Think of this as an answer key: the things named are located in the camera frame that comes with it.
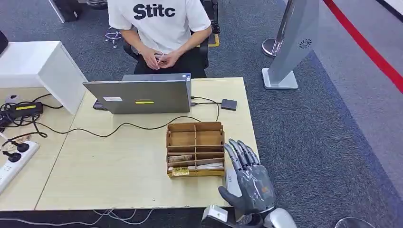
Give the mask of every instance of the gray robotic finger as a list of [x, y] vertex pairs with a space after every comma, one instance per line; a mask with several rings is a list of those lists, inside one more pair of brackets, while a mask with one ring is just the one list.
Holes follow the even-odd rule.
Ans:
[[243, 153], [241, 148], [238, 146], [237, 142], [233, 139], [229, 139], [228, 141], [230, 142], [231, 146], [234, 148], [235, 152], [237, 153], [242, 167], [245, 168], [245, 166], [250, 165], [248, 163], [248, 160], [246, 160], [245, 154]]
[[234, 169], [236, 171], [242, 170], [242, 165], [241, 165], [240, 161], [238, 160], [238, 157], [237, 157], [236, 153], [234, 152], [234, 150], [232, 149], [232, 147], [230, 145], [224, 143], [224, 149], [230, 155], [230, 158], [231, 158], [231, 161], [232, 161], [232, 165], [234, 166]]
[[246, 145], [241, 140], [238, 140], [238, 145], [240, 146], [241, 150], [243, 151], [243, 153], [248, 158], [249, 163], [252, 164], [252, 165], [256, 164], [255, 160], [253, 159], [253, 156], [252, 156], [251, 152], [248, 150]]
[[259, 158], [255, 154], [255, 152], [250, 148], [249, 146], [246, 146], [246, 148], [249, 150], [250, 154], [252, 154], [253, 160], [255, 161], [255, 164], [260, 165]]

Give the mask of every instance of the white t-shirt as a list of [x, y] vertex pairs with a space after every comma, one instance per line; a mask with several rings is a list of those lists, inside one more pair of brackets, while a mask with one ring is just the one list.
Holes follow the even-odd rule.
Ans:
[[134, 25], [141, 41], [157, 51], [170, 53], [205, 30], [210, 19], [200, 0], [108, 0], [109, 24], [130, 30]]

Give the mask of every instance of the wooden organizer box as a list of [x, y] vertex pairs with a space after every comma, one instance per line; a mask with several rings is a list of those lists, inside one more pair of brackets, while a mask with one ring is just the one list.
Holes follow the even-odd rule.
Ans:
[[[221, 122], [169, 124], [166, 132], [167, 174], [175, 176], [224, 176], [225, 135]], [[192, 155], [191, 161], [169, 163], [170, 156]], [[198, 169], [198, 166], [222, 162], [223, 168]]]

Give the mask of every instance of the black pants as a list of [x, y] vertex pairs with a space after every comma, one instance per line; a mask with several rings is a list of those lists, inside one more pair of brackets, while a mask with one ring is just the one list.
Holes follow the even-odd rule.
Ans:
[[152, 75], [152, 74], [181, 74], [191, 73], [192, 78], [205, 78], [204, 66], [200, 60], [199, 48], [195, 47], [183, 54], [175, 65], [170, 68], [160, 68], [153, 70], [147, 66], [144, 58], [140, 55], [136, 68], [135, 75]]

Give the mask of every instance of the metal pole base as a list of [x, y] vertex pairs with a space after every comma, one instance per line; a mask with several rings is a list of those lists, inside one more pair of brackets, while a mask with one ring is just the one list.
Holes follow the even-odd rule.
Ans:
[[291, 71], [278, 85], [272, 85], [270, 83], [268, 68], [263, 68], [262, 74], [266, 89], [298, 89], [298, 84], [293, 71]]
[[360, 218], [346, 217], [339, 220], [335, 228], [375, 228], [375, 227]]
[[275, 41], [276, 41], [276, 39], [266, 39], [262, 43], [263, 53], [266, 56], [272, 57], [272, 58], [276, 57], [276, 54], [272, 53]]

